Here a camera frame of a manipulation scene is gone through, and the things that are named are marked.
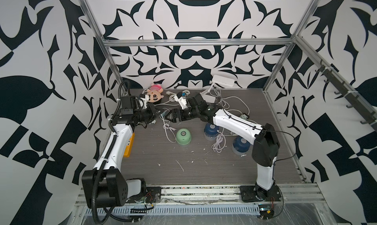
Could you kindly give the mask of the black power strip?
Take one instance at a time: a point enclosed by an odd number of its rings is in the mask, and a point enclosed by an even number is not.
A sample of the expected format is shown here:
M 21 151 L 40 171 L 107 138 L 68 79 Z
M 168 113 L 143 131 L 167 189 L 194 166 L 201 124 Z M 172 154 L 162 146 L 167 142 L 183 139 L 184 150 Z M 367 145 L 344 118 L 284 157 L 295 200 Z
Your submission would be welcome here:
M 249 116 L 246 115 L 246 114 L 242 114 L 242 115 L 240 115 L 240 118 L 243 119 L 243 120 L 248 120 Z

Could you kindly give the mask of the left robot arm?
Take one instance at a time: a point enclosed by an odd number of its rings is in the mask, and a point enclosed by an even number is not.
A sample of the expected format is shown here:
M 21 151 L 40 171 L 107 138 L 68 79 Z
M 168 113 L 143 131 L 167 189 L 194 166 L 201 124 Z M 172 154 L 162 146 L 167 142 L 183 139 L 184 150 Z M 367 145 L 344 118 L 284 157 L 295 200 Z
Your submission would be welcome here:
M 130 87 L 128 80 L 119 85 L 117 107 L 108 121 L 111 130 L 108 142 L 93 169 L 85 171 L 81 179 L 87 206 L 97 225 L 103 225 L 110 217 L 120 220 L 112 214 L 116 207 L 129 200 L 145 200 L 147 195 L 145 180 L 125 179 L 120 166 L 125 153 L 132 148 L 135 128 L 147 128 L 160 111 L 146 95 L 132 95 Z

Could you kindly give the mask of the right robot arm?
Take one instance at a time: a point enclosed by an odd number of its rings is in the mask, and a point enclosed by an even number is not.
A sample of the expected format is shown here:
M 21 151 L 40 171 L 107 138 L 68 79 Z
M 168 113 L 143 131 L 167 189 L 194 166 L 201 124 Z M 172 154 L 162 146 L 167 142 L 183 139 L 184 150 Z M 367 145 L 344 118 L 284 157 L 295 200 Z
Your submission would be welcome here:
M 257 164 L 257 180 L 254 186 L 241 186 L 243 202 L 282 201 L 283 196 L 274 177 L 280 143 L 278 131 L 271 124 L 260 125 L 237 117 L 217 103 L 207 103 L 201 94 L 177 100 L 178 108 L 164 112 L 170 122 L 184 122 L 192 119 L 222 127 L 235 133 L 251 146 L 252 159 Z

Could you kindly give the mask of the blue meat grinder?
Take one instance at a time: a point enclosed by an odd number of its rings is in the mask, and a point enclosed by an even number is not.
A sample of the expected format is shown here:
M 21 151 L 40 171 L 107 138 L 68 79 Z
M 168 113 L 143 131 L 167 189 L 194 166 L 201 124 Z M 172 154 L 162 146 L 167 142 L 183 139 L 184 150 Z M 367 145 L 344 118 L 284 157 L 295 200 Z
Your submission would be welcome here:
M 242 156 L 246 154 L 251 147 L 251 144 L 241 136 L 237 136 L 233 140 L 232 150 L 236 155 Z
M 208 141 L 215 141 L 217 136 L 219 134 L 219 127 L 214 125 L 214 124 L 210 124 L 210 123 L 207 123 L 205 128 L 204 128 L 204 137 L 208 140 Z

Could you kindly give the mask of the green meat grinder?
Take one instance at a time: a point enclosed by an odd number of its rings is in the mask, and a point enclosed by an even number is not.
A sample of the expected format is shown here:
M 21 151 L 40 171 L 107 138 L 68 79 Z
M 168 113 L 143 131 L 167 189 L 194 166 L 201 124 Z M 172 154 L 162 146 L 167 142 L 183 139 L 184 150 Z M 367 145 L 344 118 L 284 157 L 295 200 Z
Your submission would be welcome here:
M 176 142 L 180 146 L 188 146 L 191 143 L 191 133 L 186 128 L 181 128 L 177 131 Z

